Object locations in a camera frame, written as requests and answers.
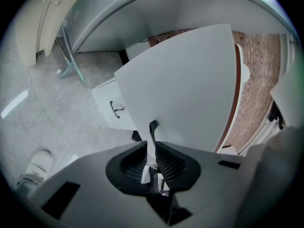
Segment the person's white left shoe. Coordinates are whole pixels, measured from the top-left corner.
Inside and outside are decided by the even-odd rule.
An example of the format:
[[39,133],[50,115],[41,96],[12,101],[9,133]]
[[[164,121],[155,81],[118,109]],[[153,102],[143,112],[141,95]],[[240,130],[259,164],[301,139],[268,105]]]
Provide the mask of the person's white left shoe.
[[46,179],[53,167],[53,157],[50,151],[41,150],[35,153],[30,160],[26,174],[33,174]]

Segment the grey refrigerator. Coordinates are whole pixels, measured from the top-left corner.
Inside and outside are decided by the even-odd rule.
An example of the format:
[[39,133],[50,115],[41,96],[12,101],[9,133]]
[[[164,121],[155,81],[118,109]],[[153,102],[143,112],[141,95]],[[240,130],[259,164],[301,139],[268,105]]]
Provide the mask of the grey refrigerator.
[[249,35],[298,35],[277,0],[78,0],[67,34],[73,52],[120,51],[169,31],[225,23]]

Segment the teal dustpan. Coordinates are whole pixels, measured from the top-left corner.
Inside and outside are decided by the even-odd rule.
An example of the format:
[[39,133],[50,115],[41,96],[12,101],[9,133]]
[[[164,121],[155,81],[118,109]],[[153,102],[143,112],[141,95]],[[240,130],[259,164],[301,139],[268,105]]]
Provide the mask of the teal dustpan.
[[66,64],[67,64],[67,68],[59,75],[59,78],[67,77],[72,72],[72,70],[74,70],[78,74],[80,80],[83,83],[86,83],[85,77],[84,77],[80,67],[78,66],[78,64],[76,63],[76,61],[74,59],[74,56],[73,56],[66,32],[65,32],[64,24],[61,24],[60,31],[62,33],[62,37],[63,37],[64,45],[66,47],[67,54],[57,38],[55,39],[55,44],[56,44],[57,48],[59,49],[60,53],[62,54],[62,56],[64,57],[64,60],[66,61]]

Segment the cream lidded trash bin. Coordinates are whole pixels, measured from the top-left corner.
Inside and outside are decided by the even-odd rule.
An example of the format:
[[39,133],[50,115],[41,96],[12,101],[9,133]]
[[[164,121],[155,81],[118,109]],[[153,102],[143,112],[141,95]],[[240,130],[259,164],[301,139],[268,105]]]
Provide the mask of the cream lidded trash bin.
[[36,64],[40,51],[48,57],[67,14],[78,0],[26,0],[17,14],[17,49],[26,67]]

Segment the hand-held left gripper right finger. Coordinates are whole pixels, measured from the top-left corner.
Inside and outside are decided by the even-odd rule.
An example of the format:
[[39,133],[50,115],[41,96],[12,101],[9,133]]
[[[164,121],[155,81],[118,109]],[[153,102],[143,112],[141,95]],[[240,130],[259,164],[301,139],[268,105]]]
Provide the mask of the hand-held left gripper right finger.
[[155,143],[158,169],[171,191],[189,190],[200,176],[200,164],[165,143]]

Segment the person's grey-green trousers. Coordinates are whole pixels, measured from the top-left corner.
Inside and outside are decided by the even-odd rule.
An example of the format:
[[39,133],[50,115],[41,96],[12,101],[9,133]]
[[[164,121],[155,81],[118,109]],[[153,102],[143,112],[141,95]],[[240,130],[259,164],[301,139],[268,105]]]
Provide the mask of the person's grey-green trousers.
[[17,182],[16,192],[22,196],[30,196],[43,182],[44,179],[35,174],[21,175]]

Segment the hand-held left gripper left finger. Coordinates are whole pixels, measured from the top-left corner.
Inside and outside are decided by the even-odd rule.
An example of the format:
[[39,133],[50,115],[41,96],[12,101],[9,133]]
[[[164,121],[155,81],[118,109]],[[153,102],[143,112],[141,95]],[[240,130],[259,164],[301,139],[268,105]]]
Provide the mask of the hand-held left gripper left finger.
[[147,163],[147,142],[135,142],[114,148],[117,153],[106,165],[108,180],[122,193],[150,196],[152,185],[142,184],[142,174]]

